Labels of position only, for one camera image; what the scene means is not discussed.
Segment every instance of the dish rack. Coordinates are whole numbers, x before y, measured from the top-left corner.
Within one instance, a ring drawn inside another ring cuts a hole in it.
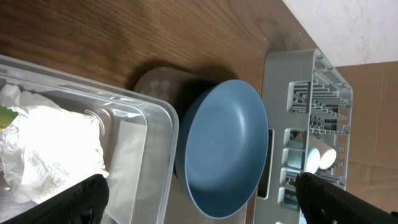
[[[353,89],[318,49],[276,52],[266,58],[262,101],[272,136],[271,159],[262,177],[267,185],[259,186],[254,222],[305,223],[294,181],[307,163],[309,134],[337,151],[333,165],[316,175],[346,188]],[[304,135],[304,148],[288,147],[298,133]],[[287,165],[290,150],[303,152],[301,169]]]

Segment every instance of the white plastic bag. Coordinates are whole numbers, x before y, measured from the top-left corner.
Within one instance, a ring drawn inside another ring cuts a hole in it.
[[[96,118],[12,85],[0,105],[19,113],[0,131],[4,178],[16,200],[41,203],[94,174],[108,176]]]

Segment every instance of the wooden table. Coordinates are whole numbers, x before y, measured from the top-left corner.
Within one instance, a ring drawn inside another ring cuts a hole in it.
[[[314,47],[282,0],[0,1],[0,54],[127,89],[169,66],[261,93],[266,53]]]

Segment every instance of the blue plate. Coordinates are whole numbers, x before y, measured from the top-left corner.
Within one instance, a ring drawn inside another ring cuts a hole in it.
[[[175,170],[187,195],[210,218],[227,218],[249,200],[268,150],[268,123],[254,88],[230,80],[204,92],[185,114]]]

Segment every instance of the plastic container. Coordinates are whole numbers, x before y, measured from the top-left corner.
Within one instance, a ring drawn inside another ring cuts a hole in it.
[[[109,188],[123,189],[109,199],[124,205],[123,212],[105,214],[103,223],[163,223],[178,135],[178,116],[168,103],[0,55],[0,88],[7,83],[100,120]],[[1,177],[0,222],[35,205],[16,202],[9,190]]]

